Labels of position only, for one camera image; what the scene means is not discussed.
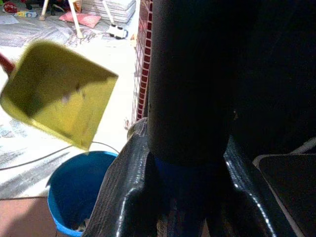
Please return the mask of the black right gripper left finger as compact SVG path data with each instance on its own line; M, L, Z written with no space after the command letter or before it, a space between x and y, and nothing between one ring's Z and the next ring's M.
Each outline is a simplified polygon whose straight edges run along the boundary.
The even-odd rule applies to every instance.
M162 187L148 147L148 120L135 122L107 169L84 237L164 237Z

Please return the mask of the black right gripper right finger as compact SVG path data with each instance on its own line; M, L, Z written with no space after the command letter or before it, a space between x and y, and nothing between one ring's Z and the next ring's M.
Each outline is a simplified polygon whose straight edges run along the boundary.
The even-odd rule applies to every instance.
M209 217L212 237L294 237L267 182L233 136L223 155L224 196Z

